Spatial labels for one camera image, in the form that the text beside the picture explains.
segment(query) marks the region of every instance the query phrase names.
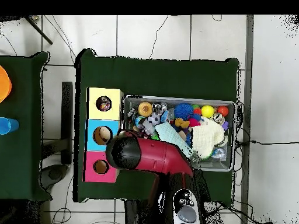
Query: shape sorter box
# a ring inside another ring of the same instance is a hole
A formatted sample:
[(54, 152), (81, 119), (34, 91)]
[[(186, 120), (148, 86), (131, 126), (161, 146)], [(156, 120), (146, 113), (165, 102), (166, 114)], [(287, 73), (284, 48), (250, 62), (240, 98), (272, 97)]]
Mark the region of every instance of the shape sorter box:
[(112, 121), (112, 120), (88, 120), (87, 126), (87, 139), (85, 138), (85, 142), (87, 142), (87, 151), (105, 151), (106, 145), (99, 145), (93, 140), (93, 132), (97, 127), (108, 127), (112, 131), (112, 136), (115, 136), (119, 131), (120, 121)]
[[(98, 98), (106, 96), (111, 101), (110, 109), (100, 111), (96, 106)], [(123, 92), (119, 89), (105, 89), (99, 87), (87, 88), (87, 114), (89, 119), (93, 120), (116, 120), (120, 121), (121, 101)]]
[[(103, 174), (95, 171), (95, 163), (98, 160), (104, 160), (108, 167)], [(85, 162), (85, 182), (102, 182), (102, 183), (115, 183), (119, 175), (119, 170), (111, 167), (106, 158), (105, 151), (87, 151)]]

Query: blue cup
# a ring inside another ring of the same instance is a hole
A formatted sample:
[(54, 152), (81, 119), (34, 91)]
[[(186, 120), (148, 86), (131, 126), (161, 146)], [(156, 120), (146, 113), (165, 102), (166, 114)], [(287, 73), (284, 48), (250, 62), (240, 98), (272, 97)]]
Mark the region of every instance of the blue cup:
[(19, 129), (19, 122), (17, 120), (0, 117), (0, 135), (6, 135), (17, 129)]

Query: pink box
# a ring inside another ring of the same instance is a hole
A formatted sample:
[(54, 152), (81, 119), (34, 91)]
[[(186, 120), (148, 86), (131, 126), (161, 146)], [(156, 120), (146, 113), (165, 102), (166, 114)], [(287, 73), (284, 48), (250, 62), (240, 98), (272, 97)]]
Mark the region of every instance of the pink box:
[(85, 163), (85, 182), (105, 182), (105, 183), (115, 183), (117, 176), (119, 175), (119, 170), (111, 167), (105, 174), (99, 174), (93, 169), (93, 165), (97, 160), (106, 159), (105, 151), (87, 151), (86, 152), (86, 163)]

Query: orange cup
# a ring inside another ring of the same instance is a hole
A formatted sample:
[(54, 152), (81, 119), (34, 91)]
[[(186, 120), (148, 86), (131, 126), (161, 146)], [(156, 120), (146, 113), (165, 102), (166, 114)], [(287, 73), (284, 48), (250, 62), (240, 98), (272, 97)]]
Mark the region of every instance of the orange cup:
[(3, 102), (6, 97), (8, 97), (11, 90), (12, 90), (11, 80), (9, 79), (8, 74), (3, 69), (3, 67), (0, 66), (0, 103)]

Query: blue box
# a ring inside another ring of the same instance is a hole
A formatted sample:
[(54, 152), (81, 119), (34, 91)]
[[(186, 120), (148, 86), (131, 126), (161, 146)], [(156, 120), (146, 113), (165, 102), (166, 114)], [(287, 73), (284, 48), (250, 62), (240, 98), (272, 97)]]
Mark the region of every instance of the blue box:
[(93, 140), (93, 132), (97, 127), (106, 126), (111, 129), (113, 136), (119, 131), (119, 121), (114, 120), (88, 120), (87, 151), (105, 151), (106, 145), (98, 145)]

